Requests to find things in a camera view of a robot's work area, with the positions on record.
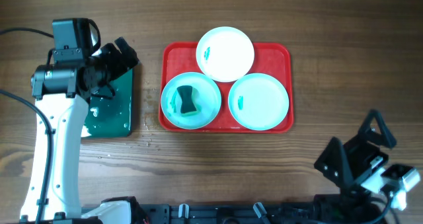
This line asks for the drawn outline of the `green dish sponge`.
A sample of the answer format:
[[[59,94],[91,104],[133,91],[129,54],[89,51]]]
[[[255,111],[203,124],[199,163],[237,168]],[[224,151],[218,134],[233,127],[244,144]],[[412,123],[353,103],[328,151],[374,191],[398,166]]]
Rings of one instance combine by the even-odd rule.
[[[196,105],[193,100],[193,87],[190,85],[179,86],[177,92],[181,98],[180,113],[188,115],[197,111]]]

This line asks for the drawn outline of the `light blue plate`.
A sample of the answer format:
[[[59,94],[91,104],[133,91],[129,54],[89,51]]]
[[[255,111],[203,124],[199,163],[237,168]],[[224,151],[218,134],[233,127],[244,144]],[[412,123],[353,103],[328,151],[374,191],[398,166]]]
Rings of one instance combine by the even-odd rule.
[[[251,73],[236,81],[228,94],[228,106],[240,125],[254,131],[275,128],[290,108],[286,88],[264,73]]]
[[[193,87],[193,100],[197,111],[184,115],[180,113],[181,98],[177,88],[183,85]],[[174,126],[184,130],[195,130],[210,124],[221,108],[221,92],[217,84],[202,73],[186,72],[172,78],[161,95],[161,110]]]

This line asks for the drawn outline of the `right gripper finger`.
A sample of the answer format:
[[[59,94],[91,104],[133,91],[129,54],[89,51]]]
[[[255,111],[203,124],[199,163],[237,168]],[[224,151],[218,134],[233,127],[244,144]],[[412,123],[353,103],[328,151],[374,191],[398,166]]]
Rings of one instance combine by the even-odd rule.
[[[358,135],[361,139],[378,146],[393,149],[397,140],[387,127],[381,113],[371,109],[361,124]]]
[[[315,161],[314,168],[339,188],[350,188],[353,185],[354,178],[345,148],[341,140],[336,137],[331,138]]]

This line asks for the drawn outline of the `white round plate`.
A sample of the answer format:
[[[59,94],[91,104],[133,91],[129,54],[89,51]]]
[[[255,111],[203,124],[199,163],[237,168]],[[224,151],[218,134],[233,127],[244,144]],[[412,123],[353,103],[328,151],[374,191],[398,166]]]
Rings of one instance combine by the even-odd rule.
[[[209,30],[196,46],[196,61],[202,73],[222,83],[233,82],[246,75],[254,57],[250,38],[230,26]]]

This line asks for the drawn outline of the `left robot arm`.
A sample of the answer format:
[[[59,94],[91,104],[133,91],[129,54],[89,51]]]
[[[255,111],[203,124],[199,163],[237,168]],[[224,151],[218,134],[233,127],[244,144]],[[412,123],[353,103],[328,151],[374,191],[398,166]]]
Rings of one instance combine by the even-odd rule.
[[[59,51],[55,65],[41,65],[32,78],[38,128],[30,186],[20,210],[24,223],[81,217],[78,172],[81,134],[93,92],[140,64],[123,37],[100,54],[81,48]]]

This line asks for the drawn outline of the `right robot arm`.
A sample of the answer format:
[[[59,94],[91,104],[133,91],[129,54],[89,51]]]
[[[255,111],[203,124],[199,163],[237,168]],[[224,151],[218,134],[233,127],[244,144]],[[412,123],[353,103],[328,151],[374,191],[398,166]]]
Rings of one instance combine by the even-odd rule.
[[[391,209],[388,194],[383,210],[376,198],[362,184],[387,164],[389,156],[381,147],[392,149],[397,140],[386,126],[381,113],[371,109],[357,134],[346,143],[332,137],[315,161],[314,168],[333,182],[338,195],[315,196],[320,205],[321,221],[328,223],[383,223]]]

